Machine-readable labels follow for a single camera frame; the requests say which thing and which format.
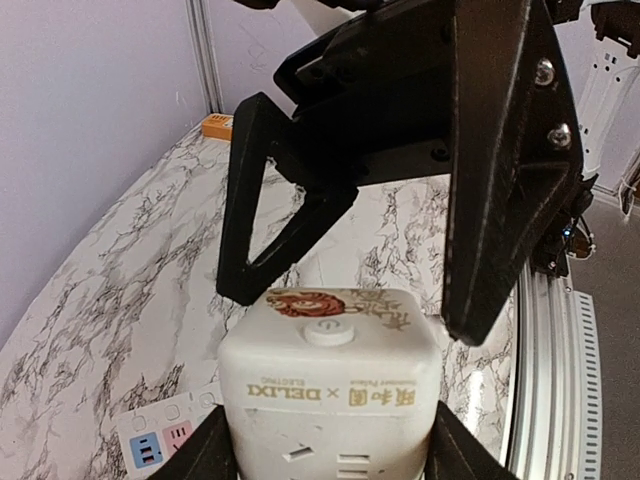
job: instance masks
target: orange box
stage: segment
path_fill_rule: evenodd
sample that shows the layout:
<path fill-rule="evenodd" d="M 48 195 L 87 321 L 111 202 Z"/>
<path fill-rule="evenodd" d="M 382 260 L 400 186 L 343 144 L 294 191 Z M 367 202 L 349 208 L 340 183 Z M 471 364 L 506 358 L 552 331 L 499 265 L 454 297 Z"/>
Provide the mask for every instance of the orange box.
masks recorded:
<path fill-rule="evenodd" d="M 205 137 L 219 138 L 220 140 L 231 141 L 231 131 L 233 129 L 233 115 L 223 115 L 214 113 L 209 115 L 202 122 L 202 135 Z"/>

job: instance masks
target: gray floor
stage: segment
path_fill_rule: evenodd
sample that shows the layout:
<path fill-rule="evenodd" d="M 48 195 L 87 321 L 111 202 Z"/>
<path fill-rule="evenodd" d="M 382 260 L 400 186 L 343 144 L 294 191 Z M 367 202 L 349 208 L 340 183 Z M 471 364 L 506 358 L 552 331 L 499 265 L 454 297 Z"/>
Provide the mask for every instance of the gray floor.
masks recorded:
<path fill-rule="evenodd" d="M 591 259 L 572 263 L 576 289 L 593 295 L 604 402 L 602 479 L 640 478 L 640 217 L 628 224 L 595 202 L 585 215 L 596 235 Z"/>

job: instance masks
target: white marble tabletop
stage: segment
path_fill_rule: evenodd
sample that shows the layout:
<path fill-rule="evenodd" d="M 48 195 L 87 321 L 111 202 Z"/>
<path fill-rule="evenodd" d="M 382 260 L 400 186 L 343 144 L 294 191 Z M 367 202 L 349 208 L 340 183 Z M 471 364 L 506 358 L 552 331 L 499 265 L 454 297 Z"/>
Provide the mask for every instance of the white marble tabletop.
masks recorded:
<path fill-rule="evenodd" d="M 228 143 L 189 133 L 30 306 L 0 351 L 1 480 L 126 478 L 114 418 L 217 380 L 217 346 L 245 311 L 215 292 L 228 161 Z M 302 200 L 272 168 L 264 185 L 255 252 Z M 438 313 L 447 195 L 447 177 L 361 189 L 278 284 L 403 288 Z M 441 339 L 441 397 L 496 457 L 513 311 L 480 348 Z"/>

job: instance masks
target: metal bolt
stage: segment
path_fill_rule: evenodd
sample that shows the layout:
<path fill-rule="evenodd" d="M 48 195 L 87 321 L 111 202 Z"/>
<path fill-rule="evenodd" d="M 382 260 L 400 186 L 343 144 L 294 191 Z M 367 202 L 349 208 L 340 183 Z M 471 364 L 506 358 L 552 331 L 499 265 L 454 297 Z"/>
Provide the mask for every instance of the metal bolt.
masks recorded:
<path fill-rule="evenodd" d="M 547 139 L 554 148 L 568 150 L 571 147 L 571 130 L 569 125 L 561 123 L 547 134 Z"/>
<path fill-rule="evenodd" d="M 556 78 L 556 69 L 548 58 L 543 58 L 538 62 L 536 68 L 536 85 L 539 87 L 548 87 Z"/>

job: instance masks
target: power button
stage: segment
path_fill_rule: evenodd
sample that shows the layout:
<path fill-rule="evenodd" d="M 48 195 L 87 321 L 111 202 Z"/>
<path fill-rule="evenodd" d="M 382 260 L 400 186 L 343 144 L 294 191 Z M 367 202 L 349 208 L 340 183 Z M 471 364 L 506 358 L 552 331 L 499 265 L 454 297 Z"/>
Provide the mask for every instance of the power button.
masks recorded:
<path fill-rule="evenodd" d="M 335 318 L 323 318 L 304 327 L 304 338 L 319 347 L 337 347 L 353 341 L 356 329 L 350 323 Z"/>

